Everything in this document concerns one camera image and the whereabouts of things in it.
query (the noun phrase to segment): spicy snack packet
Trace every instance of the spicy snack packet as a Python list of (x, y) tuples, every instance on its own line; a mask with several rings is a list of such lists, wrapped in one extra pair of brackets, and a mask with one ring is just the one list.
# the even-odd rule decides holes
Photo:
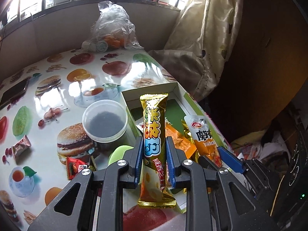
[(187, 115), (184, 117), (184, 120), (187, 123), (199, 154), (201, 156), (207, 156), (218, 167), (221, 167), (217, 144), (213, 139), (210, 129), (206, 125), (205, 117), (200, 115)]
[(187, 140), (179, 131), (166, 122), (166, 136), (171, 136), (174, 146), (184, 151), (186, 158), (189, 159), (196, 151), (196, 146)]
[(144, 117), (144, 167), (141, 208), (174, 208), (175, 199), (167, 192), (165, 109), (168, 94), (142, 95)]

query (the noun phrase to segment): apple print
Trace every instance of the apple print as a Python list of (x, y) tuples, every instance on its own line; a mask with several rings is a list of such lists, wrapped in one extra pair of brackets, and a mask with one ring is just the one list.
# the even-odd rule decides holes
[(91, 54), (89, 54), (89, 53), (81, 53), (79, 55), (74, 55), (70, 59), (70, 63), (74, 64), (74, 65), (86, 64), (86, 63), (89, 63), (90, 61), (92, 61), (92, 59), (93, 59), (93, 57), (91, 56)]
[(139, 208), (137, 205), (123, 213), (123, 231), (149, 231), (167, 221), (161, 209)]
[(0, 119), (0, 140), (3, 138), (6, 127), (7, 127), (7, 117), (3, 116)]
[(102, 70), (109, 75), (127, 75), (131, 70), (131, 64), (127, 64), (124, 61), (106, 62)]

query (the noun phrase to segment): wooden cabinet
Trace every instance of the wooden cabinet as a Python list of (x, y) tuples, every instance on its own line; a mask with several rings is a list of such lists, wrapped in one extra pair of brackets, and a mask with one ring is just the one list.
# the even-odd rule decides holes
[(259, 131), (307, 77), (308, 24), (293, 0), (244, 0), (234, 49), (209, 95), (212, 118), (229, 141)]

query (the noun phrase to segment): hamburger print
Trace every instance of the hamburger print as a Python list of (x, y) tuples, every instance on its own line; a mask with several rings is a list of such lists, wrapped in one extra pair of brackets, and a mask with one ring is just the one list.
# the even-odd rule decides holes
[(66, 157), (88, 162), (94, 152), (92, 140), (84, 131), (82, 123), (69, 126), (57, 137), (57, 151), (60, 162), (66, 164)]
[(7, 212), (10, 219), (14, 222), (18, 222), (19, 218), (18, 218), (17, 212), (10, 198), (10, 195), (8, 194), (7, 191), (5, 190), (0, 191), (0, 202), (2, 203), (4, 210)]
[(35, 96), (40, 97), (44, 93), (59, 87), (61, 84), (61, 77), (59, 75), (53, 75), (49, 78), (42, 80), (35, 91)]

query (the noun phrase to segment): metal screw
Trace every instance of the metal screw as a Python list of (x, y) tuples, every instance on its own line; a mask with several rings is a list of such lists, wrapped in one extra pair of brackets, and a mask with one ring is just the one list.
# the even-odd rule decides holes
[(117, 164), (119, 166), (125, 166), (126, 165), (126, 160), (118, 160)]
[(81, 171), (81, 173), (82, 173), (84, 176), (87, 176), (88, 174), (91, 173), (91, 170), (88, 169), (88, 168), (85, 168), (85, 169), (83, 169), (83, 170)]
[(184, 165), (189, 166), (189, 165), (191, 165), (193, 163), (193, 161), (189, 160), (189, 159), (186, 159), (186, 160), (183, 161), (183, 163), (184, 163)]
[(225, 167), (220, 168), (220, 169), (219, 169), (219, 172), (220, 172), (222, 175), (228, 174), (228, 170), (227, 170)]

